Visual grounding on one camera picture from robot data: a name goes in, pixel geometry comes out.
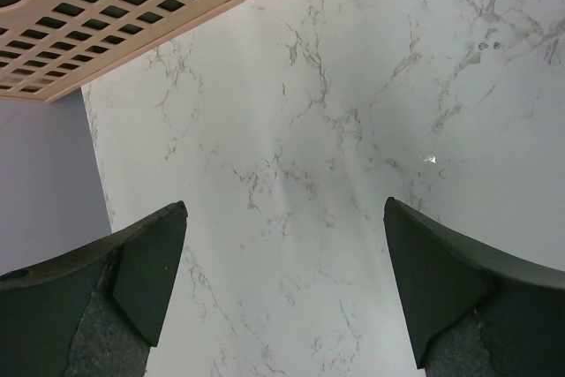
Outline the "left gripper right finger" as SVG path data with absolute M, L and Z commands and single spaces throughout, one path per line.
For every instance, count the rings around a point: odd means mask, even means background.
M 564 274 L 388 198 L 388 251 L 427 376 L 562 376 Z

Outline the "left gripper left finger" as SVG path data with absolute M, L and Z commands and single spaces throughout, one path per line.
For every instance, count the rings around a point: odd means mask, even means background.
M 143 376 L 187 229 L 179 201 L 1 277 L 3 376 Z

